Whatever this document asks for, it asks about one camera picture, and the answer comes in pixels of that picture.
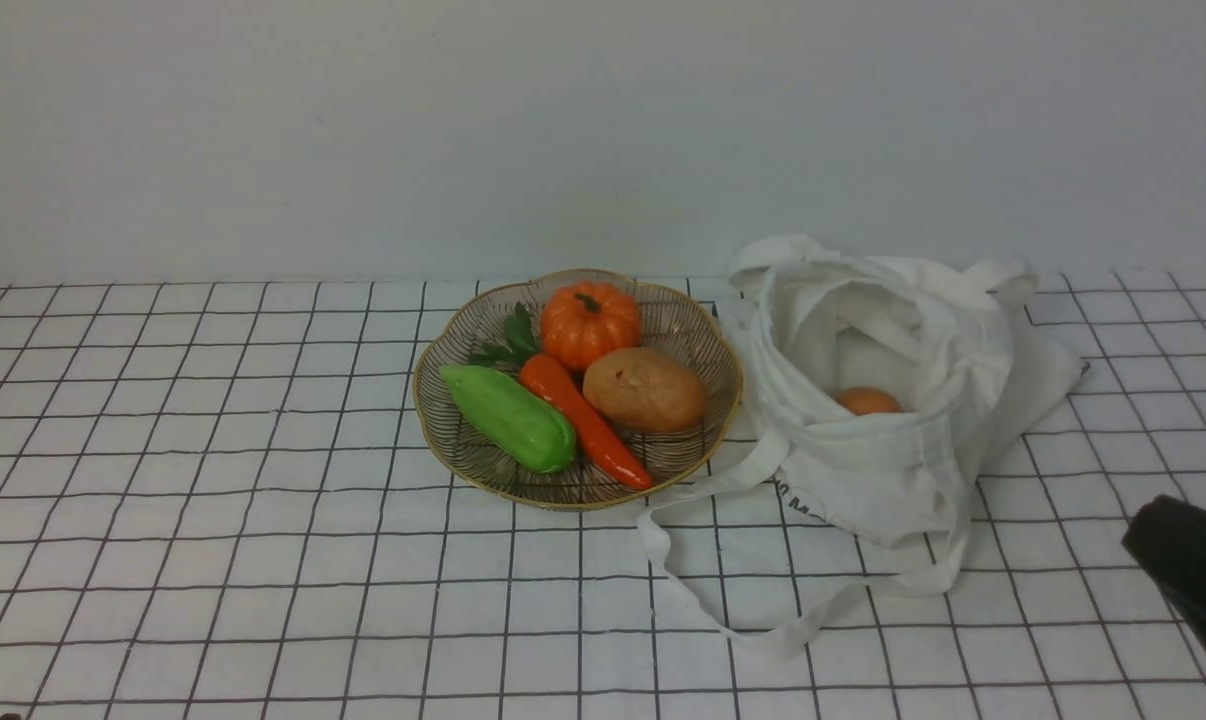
potato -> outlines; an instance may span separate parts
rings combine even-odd
[[[585,370],[585,400],[613,423],[646,433],[696,427],[706,414],[706,385],[679,361],[645,347],[604,355]]]

pumpkin stem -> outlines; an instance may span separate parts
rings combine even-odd
[[[576,299],[581,302],[581,305],[585,305],[585,310],[590,314],[597,314],[599,310],[603,310],[603,306],[599,305],[598,300],[595,300],[593,297],[585,295],[584,292],[576,292]]]

green leaf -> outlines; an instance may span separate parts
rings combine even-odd
[[[511,355],[507,347],[498,345],[498,343],[484,343],[482,349],[474,355],[470,355],[470,365],[494,365],[498,363],[513,363],[515,356]]]
[[[513,355],[520,363],[526,363],[531,356],[540,352],[531,332],[531,314],[527,314],[527,308],[521,302],[516,302],[515,311],[507,318],[507,343],[510,343]]]

woven wire basket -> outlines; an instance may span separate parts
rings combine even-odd
[[[633,295],[643,314],[643,346],[689,365],[708,391],[709,402],[699,427],[675,434],[627,433],[617,428],[652,475],[652,487],[646,491],[626,488],[584,453],[560,473],[540,475],[526,470],[462,418],[438,371],[439,365],[464,364],[481,343],[499,341],[502,324],[516,302],[533,315],[539,341],[540,314],[554,292],[582,281],[614,283]],[[458,478],[527,505],[599,510],[669,487],[703,466],[727,434],[727,425],[740,404],[740,362],[734,351],[719,334],[714,318],[691,297],[604,270],[564,270],[527,283],[509,283],[468,302],[417,361],[412,396],[426,445]]]

orange carrot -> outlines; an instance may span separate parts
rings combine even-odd
[[[652,478],[643,468],[638,457],[625,446],[611,425],[598,415],[572,382],[567,369],[554,357],[538,352],[523,363],[519,370],[519,381],[533,396],[540,397],[567,416],[572,427],[576,428],[576,439],[581,443],[585,455],[604,473],[617,482],[631,488],[652,487]]]

